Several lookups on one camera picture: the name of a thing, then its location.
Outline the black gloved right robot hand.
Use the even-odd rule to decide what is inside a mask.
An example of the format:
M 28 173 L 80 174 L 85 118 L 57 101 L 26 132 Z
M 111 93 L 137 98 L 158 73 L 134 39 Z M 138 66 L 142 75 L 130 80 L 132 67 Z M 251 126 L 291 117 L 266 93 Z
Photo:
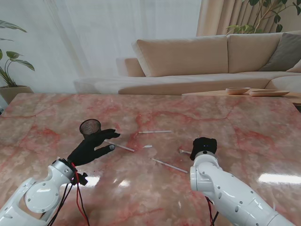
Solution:
M 190 154 L 190 159 L 195 160 L 200 154 L 215 154 L 217 151 L 217 141 L 214 138 L 200 137 L 193 141 L 193 149 Z

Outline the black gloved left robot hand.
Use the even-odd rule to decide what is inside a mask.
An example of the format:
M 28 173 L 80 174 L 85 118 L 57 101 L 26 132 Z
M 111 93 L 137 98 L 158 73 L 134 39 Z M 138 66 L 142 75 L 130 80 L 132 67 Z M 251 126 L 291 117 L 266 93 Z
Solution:
M 118 138 L 119 133 L 115 129 L 106 129 L 87 136 L 68 156 L 67 161 L 74 166 L 88 164 L 99 157 L 108 154 L 115 149 L 115 145 L 107 145 L 95 150 L 106 139 Z

